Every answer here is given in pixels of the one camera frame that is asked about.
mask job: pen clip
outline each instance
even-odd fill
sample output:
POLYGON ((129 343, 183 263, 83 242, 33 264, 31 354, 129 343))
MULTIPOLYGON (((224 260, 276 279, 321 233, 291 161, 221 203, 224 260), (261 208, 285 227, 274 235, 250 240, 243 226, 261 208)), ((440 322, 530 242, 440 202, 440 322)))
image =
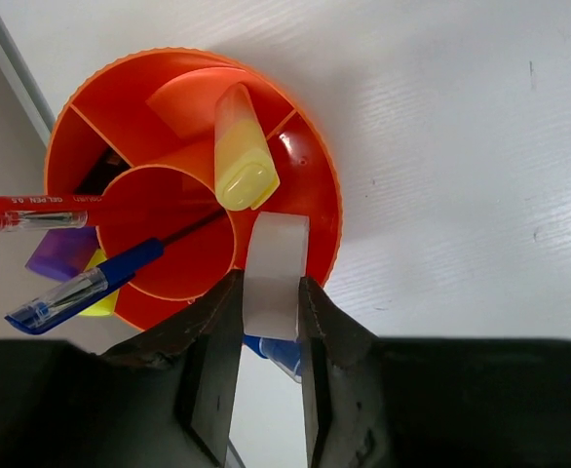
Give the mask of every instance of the pen clip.
POLYGON ((4 318, 6 319, 6 321, 8 323, 10 323, 13 327, 18 329, 20 332, 24 332, 27 334, 43 334, 43 333, 48 332, 49 330, 53 329, 54 327, 57 327, 62 322, 69 320, 71 317, 79 314, 80 312, 85 310, 87 307, 90 307, 91 305, 95 304, 96 302, 98 302, 98 301, 104 299, 105 297, 107 297, 108 295, 114 293, 119 288, 124 286, 126 283, 131 281, 134 276, 135 276, 134 273, 128 275, 127 277, 125 277, 121 281, 118 281, 117 283, 108 286, 108 288, 106 290, 104 290, 102 292, 98 292, 97 294, 94 294, 93 296, 89 297, 88 299, 85 299, 82 302, 75 304, 72 307, 67 308, 62 313, 55 315, 49 321, 45 322, 43 325, 41 325, 39 327, 34 327, 34 328, 28 327, 23 322, 16 320, 14 317, 11 317, 10 315, 7 315, 4 318))

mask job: tabletop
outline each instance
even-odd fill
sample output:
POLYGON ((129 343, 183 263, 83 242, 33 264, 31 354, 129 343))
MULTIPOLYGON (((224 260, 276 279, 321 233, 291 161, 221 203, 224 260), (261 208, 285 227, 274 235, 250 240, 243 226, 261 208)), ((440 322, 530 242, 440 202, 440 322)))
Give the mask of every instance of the tabletop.
POLYGON ((108 62, 212 50, 322 130, 326 287, 384 335, 571 338, 571 0, 0 0, 54 113, 108 62))

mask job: orange cup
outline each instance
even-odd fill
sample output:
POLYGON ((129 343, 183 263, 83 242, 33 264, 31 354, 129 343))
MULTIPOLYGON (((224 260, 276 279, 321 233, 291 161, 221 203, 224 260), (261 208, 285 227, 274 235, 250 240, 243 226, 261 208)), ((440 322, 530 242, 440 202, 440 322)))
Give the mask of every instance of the orange cup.
MULTIPOLYGON (((342 226, 339 183, 329 153, 308 116, 284 90, 230 58, 162 49, 121 58, 97 72, 58 116, 46 159, 46 191, 73 191, 101 152, 111 147, 132 168, 112 181, 106 197, 126 203, 209 197, 216 204, 214 109, 222 93, 236 83, 248 88, 281 180, 260 211, 310 218, 307 274, 324 284, 342 226)), ((99 241, 110 257, 149 237, 170 235, 205 214, 168 214, 126 226, 102 226, 99 241)), ((244 268, 257 215, 252 210, 229 212, 167 247, 162 258, 121 289, 117 314, 149 328, 205 293, 229 269, 244 268), (150 312, 159 303, 158 310, 164 312, 150 312)))

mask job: yellow highlighter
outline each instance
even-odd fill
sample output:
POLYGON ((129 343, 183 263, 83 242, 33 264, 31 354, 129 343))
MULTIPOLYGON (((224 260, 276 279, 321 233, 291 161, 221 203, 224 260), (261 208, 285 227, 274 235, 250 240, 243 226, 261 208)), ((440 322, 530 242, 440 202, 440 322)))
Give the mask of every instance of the yellow highlighter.
POLYGON ((279 187, 279 176, 247 87, 230 87, 216 104, 214 188, 232 212, 256 210, 279 187))
MULTIPOLYGON (((103 254, 102 249, 97 249, 91 261, 87 265, 86 270, 89 270, 95 266, 98 266, 100 263, 103 263, 106 260, 105 255, 103 254)), ((86 317, 107 317, 108 315, 112 315, 114 313, 114 308, 117 305, 117 298, 119 297, 119 290, 113 292, 110 295, 107 295, 104 299, 96 302, 95 304, 87 307, 80 315, 86 317)))

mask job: purple highlighter cap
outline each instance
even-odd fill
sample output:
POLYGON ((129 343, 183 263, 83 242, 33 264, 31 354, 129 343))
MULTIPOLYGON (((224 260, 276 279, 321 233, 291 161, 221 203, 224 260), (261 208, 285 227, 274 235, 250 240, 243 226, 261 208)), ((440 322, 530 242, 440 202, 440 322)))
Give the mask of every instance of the purple highlighter cap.
POLYGON ((67 281, 84 271, 98 247, 93 227, 52 229, 25 267, 46 278, 67 281))

